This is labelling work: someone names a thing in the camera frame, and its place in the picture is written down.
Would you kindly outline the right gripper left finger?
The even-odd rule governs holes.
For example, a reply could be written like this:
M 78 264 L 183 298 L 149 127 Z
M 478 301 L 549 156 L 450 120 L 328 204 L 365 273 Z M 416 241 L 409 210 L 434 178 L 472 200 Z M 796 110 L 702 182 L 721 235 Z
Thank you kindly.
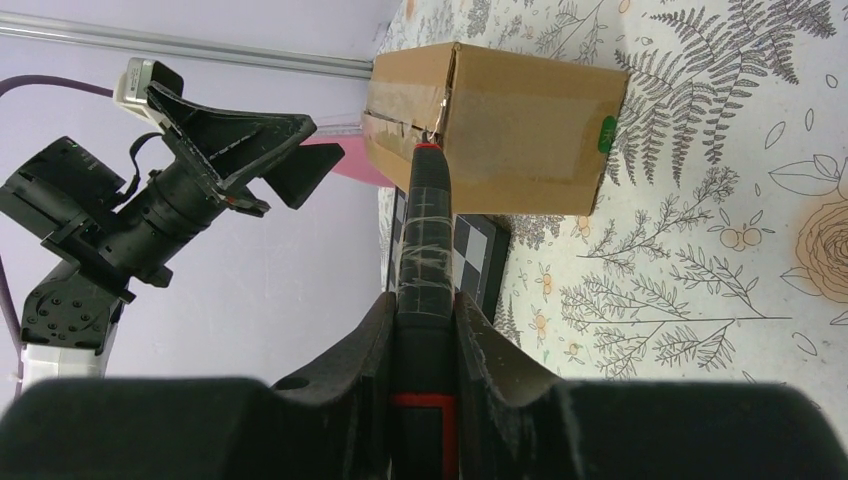
M 37 383 L 1 420 L 5 479 L 387 479 L 395 297 L 273 385 L 248 378 Z

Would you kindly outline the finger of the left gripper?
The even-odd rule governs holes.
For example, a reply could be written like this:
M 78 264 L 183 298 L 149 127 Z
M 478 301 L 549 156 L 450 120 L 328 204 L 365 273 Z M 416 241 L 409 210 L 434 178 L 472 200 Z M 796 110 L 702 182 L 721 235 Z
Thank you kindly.
M 297 210 L 345 156 L 338 143 L 300 145 L 264 175 L 285 205 Z
M 187 101 L 159 82 L 147 104 L 163 115 L 164 142 L 204 187 L 231 196 L 256 178 L 274 186 L 317 126 L 306 114 L 227 110 Z

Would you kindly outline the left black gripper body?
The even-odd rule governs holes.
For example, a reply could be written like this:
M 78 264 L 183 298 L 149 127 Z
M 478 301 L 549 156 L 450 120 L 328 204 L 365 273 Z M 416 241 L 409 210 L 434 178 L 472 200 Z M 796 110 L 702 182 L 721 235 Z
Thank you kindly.
M 137 194 L 140 171 L 117 195 L 115 230 L 117 265 L 164 265 L 189 241 L 232 206 L 218 201 L 196 182 L 191 167 L 175 160 L 150 174 Z

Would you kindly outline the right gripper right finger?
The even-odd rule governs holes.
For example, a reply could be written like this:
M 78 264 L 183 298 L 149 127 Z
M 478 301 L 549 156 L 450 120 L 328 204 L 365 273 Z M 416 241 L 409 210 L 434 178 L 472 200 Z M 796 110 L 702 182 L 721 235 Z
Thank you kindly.
M 843 479 L 824 415 L 778 384 L 563 379 L 465 294 L 458 338 L 464 479 Z

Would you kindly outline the red black utility knife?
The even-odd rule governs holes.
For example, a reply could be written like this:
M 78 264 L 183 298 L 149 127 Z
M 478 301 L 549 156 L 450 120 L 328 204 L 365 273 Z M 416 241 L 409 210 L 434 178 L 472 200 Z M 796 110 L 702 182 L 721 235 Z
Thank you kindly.
M 451 180 L 442 149 L 413 153 L 399 258 L 390 382 L 396 479 L 459 476 Z

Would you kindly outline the brown cardboard express box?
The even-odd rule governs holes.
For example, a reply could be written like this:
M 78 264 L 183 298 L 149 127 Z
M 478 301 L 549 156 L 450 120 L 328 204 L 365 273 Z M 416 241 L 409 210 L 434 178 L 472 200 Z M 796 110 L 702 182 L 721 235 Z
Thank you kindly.
M 457 213 L 586 216 L 627 84 L 620 70 L 459 42 L 385 53 L 362 117 L 367 157 L 406 190 L 430 141 Z

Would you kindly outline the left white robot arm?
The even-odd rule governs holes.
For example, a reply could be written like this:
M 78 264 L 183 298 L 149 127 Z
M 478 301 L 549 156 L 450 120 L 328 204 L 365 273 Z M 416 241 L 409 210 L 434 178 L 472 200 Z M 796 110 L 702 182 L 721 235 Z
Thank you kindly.
M 132 280 L 165 288 L 169 260 L 221 214 L 264 216 L 253 180 L 298 209 L 344 156 L 336 143 L 310 142 L 316 127 L 305 114 L 206 107 L 159 82 L 141 108 L 173 154 L 165 168 L 126 181 L 62 137 L 2 186 L 2 212 L 59 259 L 24 302 L 22 388 L 102 376 Z

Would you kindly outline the pink triangular block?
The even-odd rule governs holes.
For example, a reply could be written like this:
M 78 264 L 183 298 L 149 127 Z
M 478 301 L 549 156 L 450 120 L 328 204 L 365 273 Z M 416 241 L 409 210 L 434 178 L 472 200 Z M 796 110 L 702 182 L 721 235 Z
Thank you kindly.
M 333 167 L 334 174 L 375 187 L 395 186 L 369 162 L 362 134 L 310 137 L 304 145 L 329 143 L 338 143 L 345 152 L 344 157 Z

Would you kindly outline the black white checkerboard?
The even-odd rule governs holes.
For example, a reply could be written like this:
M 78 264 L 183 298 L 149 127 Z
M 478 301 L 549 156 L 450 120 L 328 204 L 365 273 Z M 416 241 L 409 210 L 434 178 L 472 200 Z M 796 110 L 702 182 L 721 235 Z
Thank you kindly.
M 378 189 L 378 217 L 384 287 L 398 285 L 399 255 L 407 213 L 406 194 L 397 188 Z M 484 215 L 455 217 L 453 278 L 457 291 L 473 298 L 487 319 L 495 322 L 510 233 Z

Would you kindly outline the floral patterned table mat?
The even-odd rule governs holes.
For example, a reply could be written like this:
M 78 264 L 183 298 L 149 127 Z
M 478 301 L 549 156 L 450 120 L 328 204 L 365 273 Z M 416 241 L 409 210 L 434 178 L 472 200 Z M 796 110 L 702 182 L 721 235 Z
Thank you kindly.
M 843 1 L 405 1 L 461 41 L 630 76 L 590 216 L 508 216 L 498 329 L 565 377 L 778 383 L 847 431 Z

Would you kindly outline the left aluminium corner post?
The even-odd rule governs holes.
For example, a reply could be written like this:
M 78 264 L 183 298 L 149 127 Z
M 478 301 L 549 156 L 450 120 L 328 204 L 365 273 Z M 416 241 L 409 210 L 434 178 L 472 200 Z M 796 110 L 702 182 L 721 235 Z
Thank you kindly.
M 369 60 L 239 46 L 8 11 L 1 13 L 1 34 L 353 80 L 368 80 L 373 72 Z

